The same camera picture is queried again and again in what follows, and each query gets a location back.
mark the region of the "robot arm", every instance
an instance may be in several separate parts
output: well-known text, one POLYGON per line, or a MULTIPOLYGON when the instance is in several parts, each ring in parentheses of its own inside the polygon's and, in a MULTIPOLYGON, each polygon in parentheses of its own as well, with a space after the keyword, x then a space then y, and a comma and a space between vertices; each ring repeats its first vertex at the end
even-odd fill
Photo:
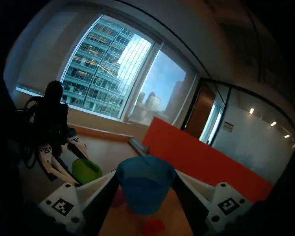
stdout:
MULTIPOLYGON (((67 148, 80 159, 89 159, 87 145, 77 136, 69 136, 66 139, 67 148)), ((55 158, 52 155, 52 147, 49 144, 38 146, 38 156, 42 168, 47 174, 52 174, 55 177, 62 179, 72 185, 79 186, 81 183, 68 171, 67 166, 60 158, 55 158)))

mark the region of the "office building facade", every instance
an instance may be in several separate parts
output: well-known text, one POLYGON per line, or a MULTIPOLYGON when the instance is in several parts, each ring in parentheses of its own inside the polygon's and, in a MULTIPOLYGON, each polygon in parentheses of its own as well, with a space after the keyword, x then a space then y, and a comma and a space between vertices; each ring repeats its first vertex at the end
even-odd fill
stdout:
POLYGON ((100 19, 67 66, 62 102, 118 118, 130 86, 119 75, 120 57, 135 37, 124 26, 100 19))

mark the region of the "person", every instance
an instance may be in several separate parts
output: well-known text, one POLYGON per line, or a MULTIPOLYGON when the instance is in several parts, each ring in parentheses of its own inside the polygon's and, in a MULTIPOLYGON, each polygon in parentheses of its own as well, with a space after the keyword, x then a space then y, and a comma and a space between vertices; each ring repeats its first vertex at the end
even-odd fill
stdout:
POLYGON ((59 81, 47 85, 45 95, 36 97, 34 105, 34 130, 37 144, 50 144, 52 154, 59 158, 62 153, 61 145, 66 143, 68 136, 74 136, 75 131, 68 127, 67 116, 69 107, 61 103, 63 87, 59 81))

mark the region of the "window sill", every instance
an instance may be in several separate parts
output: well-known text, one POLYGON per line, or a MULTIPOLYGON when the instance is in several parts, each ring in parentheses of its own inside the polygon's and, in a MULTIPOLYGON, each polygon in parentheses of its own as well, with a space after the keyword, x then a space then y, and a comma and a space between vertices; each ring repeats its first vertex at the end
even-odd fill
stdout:
MULTIPOLYGON (((34 90, 33 91, 28 91, 28 90, 26 90, 24 88, 19 88, 19 87, 17 87, 16 90, 19 91, 19 92, 31 95, 31 96, 40 96, 40 97, 42 97, 42 95, 39 92, 36 92, 34 90)), ((120 123, 123 123, 123 124, 136 126, 138 128, 146 129, 146 130, 149 129, 149 126, 146 126, 146 125, 141 125, 141 124, 137 124, 137 123, 130 123, 130 122, 123 122, 121 119, 111 117, 111 116, 106 116, 106 115, 103 115, 103 114, 100 114, 100 113, 97 113, 97 112, 94 112, 94 111, 90 111, 90 110, 87 110, 87 109, 84 109, 84 108, 81 108, 81 107, 77 107, 77 106, 70 105, 70 104, 68 104, 68 106, 69 106, 69 108, 72 108, 74 110, 82 111, 82 112, 92 114, 92 115, 95 115, 95 116, 99 116, 99 117, 102 117, 102 118, 106 118, 106 119, 109 119, 109 120, 114 120, 114 121, 117 121, 117 122, 120 122, 120 123)))

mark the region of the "cable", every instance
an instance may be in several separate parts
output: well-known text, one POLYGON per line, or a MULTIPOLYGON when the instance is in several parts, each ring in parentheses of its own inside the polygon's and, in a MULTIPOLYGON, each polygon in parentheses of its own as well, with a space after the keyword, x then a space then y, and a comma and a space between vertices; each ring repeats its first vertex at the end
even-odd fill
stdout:
POLYGON ((258 75, 257 75, 257 81, 261 81, 261 64, 262 64, 262 55, 261 55, 261 43, 260 43, 260 38, 259 38, 259 33, 256 24, 254 23, 254 20, 248 10, 248 8, 245 6, 245 4, 242 2, 242 6, 245 9, 247 16, 249 17, 251 23, 253 24, 253 29, 256 34, 257 38, 257 45, 258 45, 258 75))

